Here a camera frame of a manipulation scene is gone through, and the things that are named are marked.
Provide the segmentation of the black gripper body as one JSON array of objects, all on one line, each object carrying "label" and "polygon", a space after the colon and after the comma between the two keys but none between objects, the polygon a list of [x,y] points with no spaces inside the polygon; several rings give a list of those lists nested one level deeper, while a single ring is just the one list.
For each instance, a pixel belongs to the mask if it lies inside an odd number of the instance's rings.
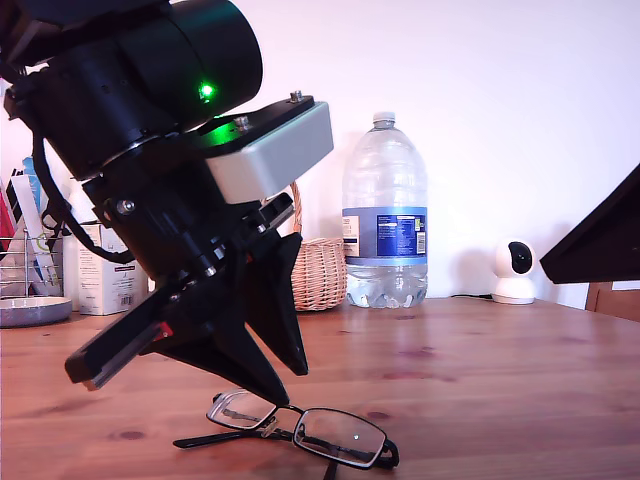
[{"label": "black gripper body", "polygon": [[[206,163],[175,139],[113,161],[84,189],[98,218],[155,284],[166,277],[205,279],[221,270],[239,282],[254,254],[285,237],[272,223],[292,204],[286,194],[267,204],[226,202]],[[178,298],[156,287],[66,360],[70,379],[97,389],[134,357],[146,355],[143,349],[158,335],[168,335],[161,310]],[[252,337],[268,360],[275,355],[257,334]]]}]

